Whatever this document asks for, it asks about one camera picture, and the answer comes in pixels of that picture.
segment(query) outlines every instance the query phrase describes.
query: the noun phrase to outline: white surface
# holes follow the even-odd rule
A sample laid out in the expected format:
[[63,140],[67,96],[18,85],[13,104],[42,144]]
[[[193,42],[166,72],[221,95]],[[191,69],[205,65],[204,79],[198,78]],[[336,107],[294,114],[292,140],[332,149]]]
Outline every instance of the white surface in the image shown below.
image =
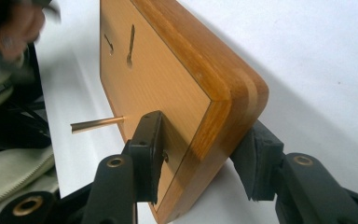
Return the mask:
[[[358,192],[358,1],[180,0],[268,83],[260,120],[285,152],[319,159]],[[61,191],[92,181],[121,151],[115,126],[71,135],[70,123],[112,116],[99,80],[99,1],[59,2],[37,47]],[[174,223],[277,223],[274,203],[247,202],[230,161]],[[140,223],[154,223],[141,204]]]

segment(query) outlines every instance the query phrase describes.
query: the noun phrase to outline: person's hand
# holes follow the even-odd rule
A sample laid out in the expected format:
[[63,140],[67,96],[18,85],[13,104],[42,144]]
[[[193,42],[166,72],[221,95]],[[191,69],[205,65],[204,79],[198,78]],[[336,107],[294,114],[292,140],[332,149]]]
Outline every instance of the person's hand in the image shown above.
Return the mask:
[[0,52],[6,61],[15,61],[27,44],[39,37],[45,23],[42,7],[31,3],[11,6],[8,20],[0,27]]

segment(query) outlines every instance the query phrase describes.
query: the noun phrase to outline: wooden dowel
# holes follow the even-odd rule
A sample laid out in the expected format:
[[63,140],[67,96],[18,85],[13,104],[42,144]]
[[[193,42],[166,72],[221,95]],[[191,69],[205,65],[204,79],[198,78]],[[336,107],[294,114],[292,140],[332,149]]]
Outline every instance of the wooden dowel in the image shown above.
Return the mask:
[[124,121],[124,117],[117,117],[111,119],[97,119],[92,121],[86,121],[81,123],[71,124],[72,133],[81,133],[87,130],[100,128],[110,124],[117,124]]

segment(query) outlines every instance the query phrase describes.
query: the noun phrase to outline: wood grain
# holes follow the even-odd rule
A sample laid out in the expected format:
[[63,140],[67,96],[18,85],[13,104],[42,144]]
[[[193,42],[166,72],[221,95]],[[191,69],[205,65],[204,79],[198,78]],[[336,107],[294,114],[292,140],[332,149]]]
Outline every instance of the wood grain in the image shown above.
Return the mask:
[[101,80],[114,114],[126,118],[124,140],[143,114],[164,113],[170,159],[151,205],[158,223],[191,207],[268,99],[263,79],[174,0],[101,0]]

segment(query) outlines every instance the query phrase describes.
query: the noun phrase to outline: wooden board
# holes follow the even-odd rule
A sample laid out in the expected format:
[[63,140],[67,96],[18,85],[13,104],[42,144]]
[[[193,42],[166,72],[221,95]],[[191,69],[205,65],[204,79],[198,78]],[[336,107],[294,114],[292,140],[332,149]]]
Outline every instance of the wooden board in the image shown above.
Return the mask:
[[191,207],[268,99],[263,79],[174,0],[101,0],[101,81],[125,141],[142,115],[164,114],[158,223]]

